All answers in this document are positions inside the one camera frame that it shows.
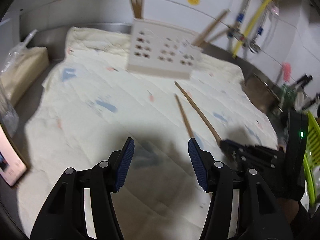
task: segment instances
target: wall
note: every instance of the wall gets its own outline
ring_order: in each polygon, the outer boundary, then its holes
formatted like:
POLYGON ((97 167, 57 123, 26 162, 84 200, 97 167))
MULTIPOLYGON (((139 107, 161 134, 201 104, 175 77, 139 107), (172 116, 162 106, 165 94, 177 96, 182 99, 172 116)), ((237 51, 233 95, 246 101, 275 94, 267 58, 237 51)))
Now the wall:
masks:
POLYGON ((0 22, 0 69, 4 67, 5 59, 20 41, 19 12, 7 12, 0 22))
MULTIPOLYGON (((231 12, 216 31, 232 25, 244 0, 200 0, 191 5, 188 0, 145 0, 144 17, 180 25, 200 32, 223 9, 231 12)), ((263 0, 251 0, 242 30, 263 0)), ((249 52, 247 59, 273 82, 277 80, 281 63, 292 64, 292 81, 302 74, 312 74, 314 81, 306 87, 309 96, 320 92, 319 16, 310 10, 308 0, 281 0, 280 17, 268 17, 265 31, 258 39, 263 44, 273 33, 268 46, 258 55, 249 52)), ((129 0, 15 0, 9 10, 21 10, 20 31, 26 36, 32 29, 46 30, 61 25, 89 22, 132 22, 129 0)), ((226 36, 213 44, 228 48, 226 36)), ((241 49, 238 54, 244 57, 241 49)))

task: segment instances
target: plastic bag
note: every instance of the plastic bag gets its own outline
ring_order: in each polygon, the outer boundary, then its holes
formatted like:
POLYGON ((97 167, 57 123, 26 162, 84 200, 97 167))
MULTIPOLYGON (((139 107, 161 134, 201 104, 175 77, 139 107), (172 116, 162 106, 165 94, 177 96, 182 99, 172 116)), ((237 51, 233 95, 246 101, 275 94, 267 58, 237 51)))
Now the plastic bag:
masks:
MULTIPOLYGON (((24 40, 24 42, 19 42, 13 49, 10 50, 8 56, 6 57, 4 66, 1 70, 1 73, 6 72, 7 70, 16 67, 19 58, 23 55, 23 51, 27 49, 27 45, 32 40, 32 38, 36 35, 38 30, 33 30, 24 40)), ((13 108, 12 104, 6 97, 6 91, 3 87, 3 84, 0 80, 0 117, 1 121, 7 129, 10 137, 13 137, 15 134, 18 124, 19 117, 17 112, 13 108)))
POLYGON ((5 96, 5 90, 1 80, 0 80, 0 117, 10 137, 13 137, 13 135, 15 134, 18 128, 19 117, 16 110, 13 108, 10 101, 5 96))
POLYGON ((38 30, 33 30, 29 35, 25 38, 23 42, 19 42, 15 47, 13 47, 10 51, 8 56, 4 61, 4 66, 1 70, 1 73, 7 71, 9 68, 12 68, 16 65, 19 60, 19 57, 23 54, 23 51, 27 49, 27 45, 36 35, 38 30))

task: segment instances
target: clear plastic bottle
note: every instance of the clear plastic bottle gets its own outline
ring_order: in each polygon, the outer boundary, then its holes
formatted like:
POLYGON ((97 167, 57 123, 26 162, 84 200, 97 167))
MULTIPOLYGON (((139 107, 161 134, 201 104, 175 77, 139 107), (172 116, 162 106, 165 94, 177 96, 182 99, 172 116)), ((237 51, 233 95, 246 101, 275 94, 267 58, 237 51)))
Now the clear plastic bottle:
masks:
POLYGON ((0 80, 0 118, 2 119, 3 124, 5 125, 8 134, 10 137, 13 137, 15 134, 19 117, 16 110, 11 105, 10 101, 5 95, 5 90, 0 80))

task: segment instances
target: black device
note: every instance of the black device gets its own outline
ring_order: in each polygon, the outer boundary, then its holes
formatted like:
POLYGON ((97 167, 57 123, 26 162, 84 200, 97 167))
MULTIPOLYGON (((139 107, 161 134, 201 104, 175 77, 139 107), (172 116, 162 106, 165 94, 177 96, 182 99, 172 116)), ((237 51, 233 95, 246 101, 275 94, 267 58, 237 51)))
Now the black device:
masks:
POLYGON ((305 177, 302 166, 308 134, 308 117, 289 110, 288 143, 286 152, 260 145, 243 146, 224 140, 220 148, 232 155, 239 171, 255 168, 276 197, 300 201, 305 192, 305 177))
MULTIPOLYGON (((113 152, 90 170, 68 168, 53 187, 36 219, 31 240, 93 239, 87 235, 84 218, 84 188, 90 188, 97 239, 123 240, 110 192, 124 184, 133 156, 134 143, 127 139, 121 151, 113 152)), ((240 189, 237 234, 231 239, 291 240, 290 226, 270 188, 255 169, 230 169, 202 151, 191 138, 188 152, 199 185, 213 192, 201 240, 228 238, 233 189, 240 189)))

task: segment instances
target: cloth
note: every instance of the cloth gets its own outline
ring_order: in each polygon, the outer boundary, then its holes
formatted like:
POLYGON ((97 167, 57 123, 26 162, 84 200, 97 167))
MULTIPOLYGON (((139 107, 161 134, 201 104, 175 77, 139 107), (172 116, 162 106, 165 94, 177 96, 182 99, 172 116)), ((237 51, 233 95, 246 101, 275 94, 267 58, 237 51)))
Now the cloth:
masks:
MULTIPOLYGON (((43 83, 40 106, 26 125, 31 170, 18 186, 23 227, 30 235, 39 210, 68 167, 90 169, 135 141, 124 184, 112 200, 125 239, 199 239, 211 200, 197 182, 182 102, 201 149, 230 167, 217 143, 174 80, 126 71, 130 35, 71 28, 66 57, 43 83)), ((276 149, 265 114, 241 89, 241 69, 202 55, 190 80, 177 80, 222 139, 276 149)), ((90 218, 90 195, 85 193, 90 218)), ((237 194, 229 235, 236 230, 237 194)), ((87 222, 89 236, 94 227, 87 222)))
POLYGON ((1 74, 6 96, 13 106, 48 66, 47 48, 33 47, 25 49, 17 63, 1 74))

